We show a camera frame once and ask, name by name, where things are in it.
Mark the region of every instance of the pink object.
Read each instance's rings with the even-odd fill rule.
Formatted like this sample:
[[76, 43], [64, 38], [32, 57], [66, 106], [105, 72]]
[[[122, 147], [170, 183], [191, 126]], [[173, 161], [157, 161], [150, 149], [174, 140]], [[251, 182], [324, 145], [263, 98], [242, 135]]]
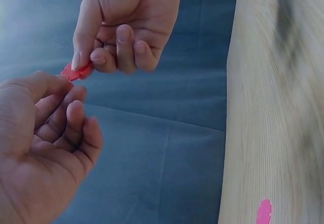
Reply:
[[272, 206], [270, 200], [264, 200], [258, 209], [257, 224], [270, 224]]
[[71, 67], [72, 67], [72, 63], [69, 63], [64, 68], [64, 70], [61, 72], [61, 74], [65, 75], [67, 77], [67, 79], [72, 82], [72, 81], [78, 80], [82, 76], [88, 74], [91, 71], [91, 69], [93, 68], [93, 64], [89, 63], [87, 66], [85, 66], [84, 68], [82, 68], [79, 71], [73, 71], [71, 69]]

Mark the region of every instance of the blue fabric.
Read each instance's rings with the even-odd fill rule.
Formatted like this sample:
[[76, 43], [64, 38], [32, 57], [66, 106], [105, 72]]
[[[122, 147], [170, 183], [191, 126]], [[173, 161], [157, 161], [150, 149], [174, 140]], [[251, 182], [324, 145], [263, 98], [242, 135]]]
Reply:
[[[58, 74], [71, 60], [81, 0], [0, 0], [0, 79]], [[87, 113], [100, 160], [59, 224], [215, 224], [226, 126], [226, 59], [235, 0], [181, 0], [154, 73], [93, 74]]]

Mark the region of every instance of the red plastic piece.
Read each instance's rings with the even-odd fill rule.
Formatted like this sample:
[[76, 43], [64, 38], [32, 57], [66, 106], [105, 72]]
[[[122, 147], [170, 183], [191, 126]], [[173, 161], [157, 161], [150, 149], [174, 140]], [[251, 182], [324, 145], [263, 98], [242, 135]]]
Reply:
[[69, 63], [64, 70], [61, 72], [61, 74], [65, 75], [69, 81], [76, 81], [80, 79], [82, 76], [85, 76], [90, 73], [92, 70], [93, 64], [89, 63], [87, 66], [82, 68], [79, 71], [72, 70], [72, 63]]

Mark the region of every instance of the wooden board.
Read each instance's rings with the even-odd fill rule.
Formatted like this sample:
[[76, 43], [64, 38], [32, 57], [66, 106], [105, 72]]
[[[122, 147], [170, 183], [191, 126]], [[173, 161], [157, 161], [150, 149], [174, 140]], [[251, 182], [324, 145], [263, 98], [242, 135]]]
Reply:
[[227, 74], [219, 224], [324, 223], [324, 0], [237, 0]]

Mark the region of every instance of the hand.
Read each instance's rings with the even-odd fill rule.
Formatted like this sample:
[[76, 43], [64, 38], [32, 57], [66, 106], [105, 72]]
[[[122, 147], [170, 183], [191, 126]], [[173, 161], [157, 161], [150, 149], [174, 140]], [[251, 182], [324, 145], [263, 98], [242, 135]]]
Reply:
[[1, 223], [50, 223], [72, 200], [103, 145], [85, 96], [44, 72], [0, 86]]
[[179, 2], [83, 0], [73, 37], [72, 69], [91, 60], [105, 73], [153, 71], [173, 30]]

